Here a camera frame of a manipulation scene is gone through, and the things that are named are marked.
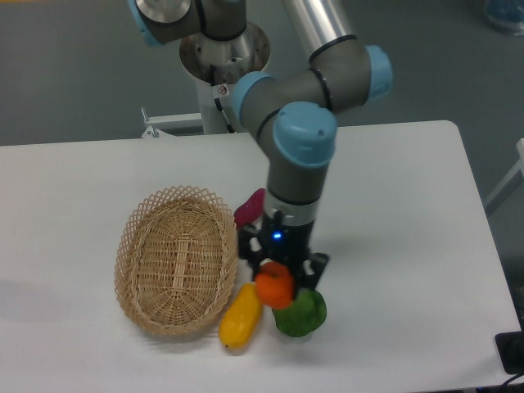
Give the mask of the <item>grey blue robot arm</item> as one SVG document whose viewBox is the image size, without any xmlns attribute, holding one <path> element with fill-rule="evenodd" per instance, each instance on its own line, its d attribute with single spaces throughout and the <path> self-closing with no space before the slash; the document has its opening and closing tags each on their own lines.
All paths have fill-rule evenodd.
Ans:
<svg viewBox="0 0 524 393">
<path fill-rule="evenodd" d="M 262 224 L 241 227 L 238 254 L 253 273 L 263 260 L 286 266 L 296 290 L 315 289 L 329 258 L 309 248 L 338 113 L 386 95 L 391 61 L 365 46 L 338 1 L 286 1 L 283 6 L 309 58 L 290 79 L 265 72 L 270 46 L 249 22 L 243 1 L 131 1 L 149 45 L 179 42 L 185 70 L 210 86 L 204 129 L 246 131 L 269 160 Z"/>
</svg>

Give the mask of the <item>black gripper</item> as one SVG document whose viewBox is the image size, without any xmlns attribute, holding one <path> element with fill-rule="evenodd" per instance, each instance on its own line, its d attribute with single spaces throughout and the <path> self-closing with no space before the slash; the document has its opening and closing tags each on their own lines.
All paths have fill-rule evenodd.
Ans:
<svg viewBox="0 0 524 393">
<path fill-rule="evenodd" d="M 296 291 L 315 290 L 330 261 L 330 255 L 309 253 L 314 221 L 300 226 L 276 222 L 263 213 L 260 230 L 246 224 L 237 234 L 238 257 L 251 269 L 251 280 L 260 272 L 262 261 L 270 258 L 292 270 Z"/>
</svg>

